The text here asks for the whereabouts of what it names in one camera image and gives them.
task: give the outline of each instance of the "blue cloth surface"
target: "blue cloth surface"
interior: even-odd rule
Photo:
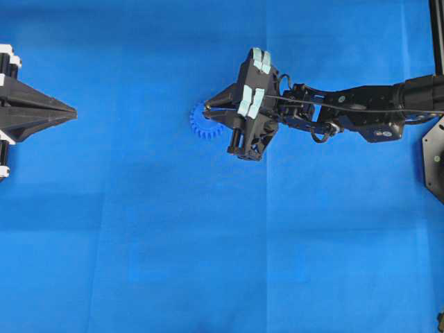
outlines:
[[[250,47],[319,89],[432,74],[427,1],[3,3],[19,78],[78,121],[11,151],[0,331],[435,332],[444,207],[421,137],[316,145],[281,126],[264,160],[195,136],[190,110]]]

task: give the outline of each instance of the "robotic arm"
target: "robotic arm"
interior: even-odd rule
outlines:
[[[317,143],[345,129],[376,143],[401,139],[405,125],[444,114],[444,76],[324,92],[304,84],[292,87],[270,59],[268,52],[252,49],[237,82],[205,104],[206,118],[233,129],[228,152],[244,160],[261,160],[279,123],[311,133]],[[289,89],[281,96],[283,78]],[[315,105],[321,106],[317,119]]]
[[[17,80],[22,61],[0,44],[0,182],[10,174],[10,146],[30,135],[77,118],[77,111]]]

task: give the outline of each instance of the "black cable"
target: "black cable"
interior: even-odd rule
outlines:
[[[324,136],[322,137],[322,139],[319,139],[316,136],[316,133],[314,132],[314,128],[310,128],[310,133],[311,133],[311,137],[313,138],[313,140],[317,143],[317,144],[324,144],[325,142],[328,141],[328,139],[330,138],[330,133],[325,133]]]
[[[304,101],[302,99],[288,99],[286,97],[281,97],[281,96],[265,95],[265,97],[268,97],[270,99],[280,99],[282,101],[288,101],[288,102],[292,102],[292,103],[320,105],[320,106],[325,106],[326,108],[332,108],[335,110],[341,110],[341,111],[346,111],[346,112],[365,112],[365,113],[415,112],[415,113],[444,114],[444,111],[428,111],[428,110],[412,110],[412,109],[392,109],[392,110],[363,109],[363,110],[357,110],[357,109],[351,109],[351,108],[344,108],[341,106],[336,106],[336,105],[332,105],[332,104],[328,104],[328,103],[321,103],[321,102],[315,102],[315,101]]]
[[[290,75],[288,75],[288,74],[282,74],[282,75],[277,79],[277,83],[278,83],[279,87],[280,87],[280,81],[282,81],[283,78],[287,78],[287,82],[288,82],[288,84],[289,84],[289,89],[290,89],[290,90],[293,89],[293,88],[291,87],[291,77],[290,77]]]

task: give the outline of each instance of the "blue gear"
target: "blue gear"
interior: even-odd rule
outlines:
[[[201,139],[211,140],[221,135],[223,125],[206,119],[203,116],[204,109],[204,103],[197,104],[189,115],[189,122],[193,132],[195,132]]]

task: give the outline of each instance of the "hexagonal plate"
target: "hexagonal plate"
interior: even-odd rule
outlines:
[[[444,117],[423,137],[425,186],[444,203]]]

